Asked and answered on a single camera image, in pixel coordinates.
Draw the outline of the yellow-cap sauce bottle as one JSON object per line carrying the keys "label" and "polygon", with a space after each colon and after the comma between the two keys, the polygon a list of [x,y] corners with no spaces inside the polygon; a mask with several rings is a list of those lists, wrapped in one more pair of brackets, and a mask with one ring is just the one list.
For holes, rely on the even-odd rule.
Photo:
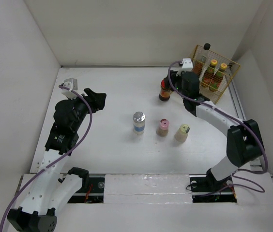
{"label": "yellow-cap sauce bottle", "polygon": [[200,85],[202,87],[208,87],[210,85],[210,82],[212,80],[212,78],[214,77],[214,72],[215,72],[215,68],[217,65],[218,61],[216,59],[212,59],[209,66],[207,67],[202,80],[200,82]]}
{"label": "yellow-cap sauce bottle", "polygon": [[222,83],[225,71],[227,69],[227,64],[226,63],[221,63],[218,71],[215,73],[214,77],[212,78],[210,85],[209,85],[209,90],[212,92],[216,92]]}

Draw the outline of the yellow-cap sauce bottle front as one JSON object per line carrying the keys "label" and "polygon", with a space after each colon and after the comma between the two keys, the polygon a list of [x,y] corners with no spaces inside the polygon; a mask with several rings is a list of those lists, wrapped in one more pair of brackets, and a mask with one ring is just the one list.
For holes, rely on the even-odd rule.
{"label": "yellow-cap sauce bottle front", "polygon": [[215,73],[214,77],[212,78],[210,85],[209,85],[209,90],[212,92],[216,92],[222,83],[225,71],[227,69],[227,64],[226,63],[221,63],[218,71]]}

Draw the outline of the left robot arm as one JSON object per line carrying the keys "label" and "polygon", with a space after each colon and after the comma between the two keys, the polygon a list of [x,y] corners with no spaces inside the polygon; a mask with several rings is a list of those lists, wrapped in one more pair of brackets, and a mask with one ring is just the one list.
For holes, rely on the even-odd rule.
{"label": "left robot arm", "polygon": [[83,142],[78,136],[86,116],[103,110],[106,93],[95,93],[90,88],[84,94],[60,86],[65,100],[58,102],[53,115],[54,123],[45,144],[43,160],[37,174],[20,192],[30,187],[27,196],[17,209],[9,209],[7,220],[18,232],[52,232],[57,224],[58,213],[77,193],[91,190],[89,172],[71,168],[64,179],[61,170],[72,152]]}

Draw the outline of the silver-cap blue-label shaker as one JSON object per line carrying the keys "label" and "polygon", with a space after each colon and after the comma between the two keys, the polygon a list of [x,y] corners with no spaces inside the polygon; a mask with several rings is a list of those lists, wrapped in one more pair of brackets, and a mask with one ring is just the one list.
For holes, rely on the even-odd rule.
{"label": "silver-cap blue-label shaker", "polygon": [[143,134],[145,130],[145,114],[143,112],[135,112],[133,115],[133,130],[136,134]]}

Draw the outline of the yellow-cap beige jar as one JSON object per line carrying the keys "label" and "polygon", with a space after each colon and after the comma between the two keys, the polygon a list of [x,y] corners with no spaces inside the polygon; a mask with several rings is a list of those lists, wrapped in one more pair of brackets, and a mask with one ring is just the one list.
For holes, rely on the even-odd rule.
{"label": "yellow-cap beige jar", "polygon": [[184,143],[188,137],[189,131],[190,131],[189,125],[181,124],[179,129],[175,133],[175,139],[180,143]]}

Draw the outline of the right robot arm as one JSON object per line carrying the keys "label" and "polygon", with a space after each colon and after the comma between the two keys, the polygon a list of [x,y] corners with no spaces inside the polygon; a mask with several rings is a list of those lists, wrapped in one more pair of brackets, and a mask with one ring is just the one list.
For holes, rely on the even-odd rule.
{"label": "right robot arm", "polygon": [[227,181],[243,166],[260,156],[266,156],[258,123],[252,119],[241,120],[215,107],[199,91],[199,79],[193,72],[169,70],[161,87],[178,93],[185,109],[221,131],[227,138],[226,154],[204,178],[190,184],[192,190],[204,189],[208,195],[228,188]]}

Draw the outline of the tall black-cap glass bottle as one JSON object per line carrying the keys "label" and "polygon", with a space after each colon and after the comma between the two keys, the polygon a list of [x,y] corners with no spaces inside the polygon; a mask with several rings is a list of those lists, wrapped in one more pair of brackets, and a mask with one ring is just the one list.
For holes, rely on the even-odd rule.
{"label": "tall black-cap glass bottle", "polygon": [[202,70],[203,70],[203,66],[207,61],[210,47],[211,47],[211,45],[209,43],[205,43],[203,48],[200,50],[200,52],[194,58],[192,72],[194,72],[198,76],[201,75]]}

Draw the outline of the red-cap dark sauce jar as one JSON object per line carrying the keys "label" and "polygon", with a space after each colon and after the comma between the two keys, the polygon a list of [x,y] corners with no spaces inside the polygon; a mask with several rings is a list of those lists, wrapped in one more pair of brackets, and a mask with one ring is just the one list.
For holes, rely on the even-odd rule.
{"label": "red-cap dark sauce jar", "polygon": [[172,91],[163,91],[163,81],[161,81],[159,99],[166,102],[170,99],[171,93]]}

